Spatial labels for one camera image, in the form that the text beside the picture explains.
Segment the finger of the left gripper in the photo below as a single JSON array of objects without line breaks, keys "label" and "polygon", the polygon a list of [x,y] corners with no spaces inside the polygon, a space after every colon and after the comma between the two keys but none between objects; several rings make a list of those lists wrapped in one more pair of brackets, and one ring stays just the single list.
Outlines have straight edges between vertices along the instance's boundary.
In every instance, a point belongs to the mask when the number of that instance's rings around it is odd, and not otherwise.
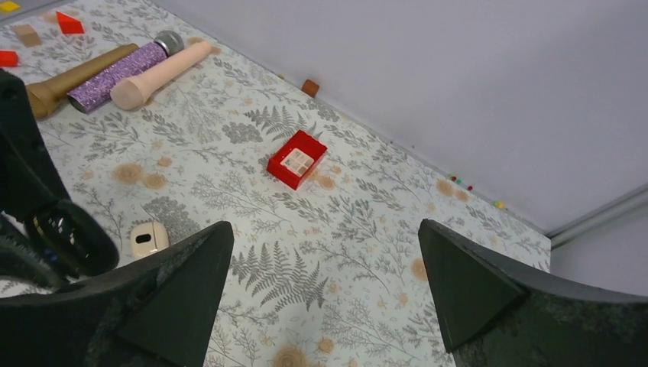
[{"label": "finger of the left gripper", "polygon": [[42,288],[68,284],[37,234],[23,234],[5,216],[28,225],[64,187],[44,147],[24,82],[1,70],[1,276]]}]

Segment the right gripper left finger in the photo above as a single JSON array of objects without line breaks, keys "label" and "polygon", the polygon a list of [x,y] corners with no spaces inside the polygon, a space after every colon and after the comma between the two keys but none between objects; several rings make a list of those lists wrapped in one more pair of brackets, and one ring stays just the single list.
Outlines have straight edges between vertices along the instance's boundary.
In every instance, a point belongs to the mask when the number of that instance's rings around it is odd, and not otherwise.
[{"label": "right gripper left finger", "polygon": [[3,366],[201,366],[235,239],[221,221],[51,294],[1,300]]}]

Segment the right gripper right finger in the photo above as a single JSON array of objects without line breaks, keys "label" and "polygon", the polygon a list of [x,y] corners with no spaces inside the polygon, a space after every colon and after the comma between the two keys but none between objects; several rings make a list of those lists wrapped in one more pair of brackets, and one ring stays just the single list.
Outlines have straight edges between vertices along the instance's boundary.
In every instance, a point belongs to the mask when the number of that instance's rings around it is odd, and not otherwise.
[{"label": "right gripper right finger", "polygon": [[418,232],[445,350],[460,366],[645,366],[647,299],[580,284],[425,219]]}]

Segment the black earbud case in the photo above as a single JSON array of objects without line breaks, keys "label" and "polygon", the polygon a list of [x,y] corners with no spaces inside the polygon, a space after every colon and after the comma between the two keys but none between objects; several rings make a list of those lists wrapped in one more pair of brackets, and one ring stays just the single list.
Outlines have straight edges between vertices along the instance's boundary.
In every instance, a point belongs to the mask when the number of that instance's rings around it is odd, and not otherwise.
[{"label": "black earbud case", "polygon": [[37,254],[71,278],[94,277],[119,263],[119,252],[104,229],[80,206],[59,200],[42,206],[24,221]]}]

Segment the beige earbud charging case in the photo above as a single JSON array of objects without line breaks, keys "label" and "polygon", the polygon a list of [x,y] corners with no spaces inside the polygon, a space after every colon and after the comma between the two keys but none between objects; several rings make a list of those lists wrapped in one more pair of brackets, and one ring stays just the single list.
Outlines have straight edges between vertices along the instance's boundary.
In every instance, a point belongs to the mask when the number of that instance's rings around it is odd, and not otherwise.
[{"label": "beige earbud charging case", "polygon": [[131,250],[137,259],[152,255],[169,246],[168,232],[160,222],[145,222],[131,230]]}]

